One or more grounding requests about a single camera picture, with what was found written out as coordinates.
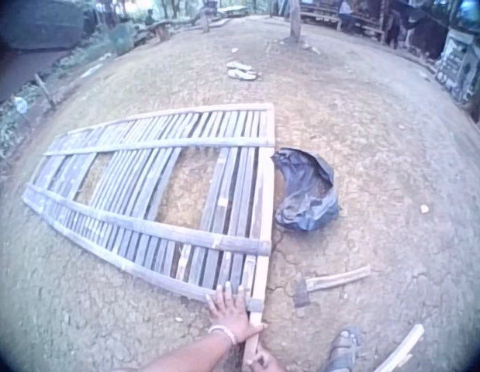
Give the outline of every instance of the dirt ground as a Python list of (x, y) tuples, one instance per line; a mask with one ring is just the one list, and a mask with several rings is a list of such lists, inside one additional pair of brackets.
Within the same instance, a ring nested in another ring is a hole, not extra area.
[[(356, 370), (371, 371), (422, 323), (425, 336), (401, 371), (464, 367), (480, 343), (480, 132), (416, 64), (330, 29), (303, 26), (302, 33), (320, 55), (280, 44), (287, 25), (258, 17), (143, 46), (87, 78), (36, 129), (0, 195), (0, 352), (15, 370), (137, 367), (203, 334), (201, 304), (85, 253), (20, 197), (57, 134), (230, 102), (273, 102), (277, 147), (323, 156), (340, 196), (337, 221), (310, 234), (286, 232), (275, 247), (267, 346), (289, 370), (314, 371), (337, 330), (356, 325), (364, 339)], [(227, 77), (225, 63), (236, 59), (262, 80)], [(283, 181), (276, 177), (277, 205)], [(310, 306), (295, 310), (297, 273), (365, 264), (372, 265), (367, 280), (314, 293)]]

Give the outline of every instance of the foot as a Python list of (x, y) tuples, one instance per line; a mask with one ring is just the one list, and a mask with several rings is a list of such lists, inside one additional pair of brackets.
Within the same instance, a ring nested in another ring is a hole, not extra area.
[(359, 345), (360, 333), (358, 330), (354, 327), (343, 329), (331, 344), (330, 357), (323, 371), (352, 372)]

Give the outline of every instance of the wooden post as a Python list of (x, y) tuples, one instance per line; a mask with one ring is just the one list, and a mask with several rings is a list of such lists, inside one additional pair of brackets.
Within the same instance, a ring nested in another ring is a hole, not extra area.
[(386, 41), (386, 24), (385, 21), (388, 21), (388, 17), (385, 18), (385, 14), (388, 13), (388, 2), (386, 0), (381, 1), (381, 9), (379, 12), (379, 27), (381, 28), (381, 44), (384, 44)]
[(302, 33), (302, 18), (300, 16), (300, 0), (289, 0), (291, 29), (289, 35), (294, 41), (300, 40)]
[(209, 33), (210, 32), (209, 17), (206, 14), (206, 9), (203, 9), (200, 12), (200, 19), (202, 22), (203, 33)]
[(38, 86), (40, 87), (40, 89), (42, 90), (43, 95), (47, 99), (48, 103), (50, 103), (50, 106), (52, 107), (52, 109), (54, 109), (55, 108), (55, 101), (52, 98), (52, 96), (50, 95), (49, 91), (47, 90), (47, 87), (45, 86), (45, 83), (42, 82), (42, 80), (41, 80), (41, 78), (38, 74), (35, 74), (35, 81), (38, 84)]

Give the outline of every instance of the black plastic bag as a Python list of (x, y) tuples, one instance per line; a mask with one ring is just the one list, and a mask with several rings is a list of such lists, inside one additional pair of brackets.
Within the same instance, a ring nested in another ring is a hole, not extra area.
[(320, 156), (283, 147), (272, 156), (285, 178), (285, 200), (276, 222), (290, 230), (312, 231), (339, 214), (333, 168)]

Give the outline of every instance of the tree trunk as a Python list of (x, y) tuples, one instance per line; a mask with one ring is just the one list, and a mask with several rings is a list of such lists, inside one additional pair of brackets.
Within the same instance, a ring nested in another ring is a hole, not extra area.
[(176, 3), (174, 0), (171, 0), (171, 8), (172, 8), (172, 19), (176, 19), (178, 17), (178, 7), (176, 7)]
[(290, 37), (298, 42), (300, 40), (300, 33), (302, 33), (302, 18), (300, 17), (300, 0), (289, 0), (290, 7)]
[(169, 19), (169, 15), (167, 13), (167, 3), (165, 0), (161, 0), (161, 4), (162, 4), (162, 9), (164, 10), (164, 17), (165, 19)]

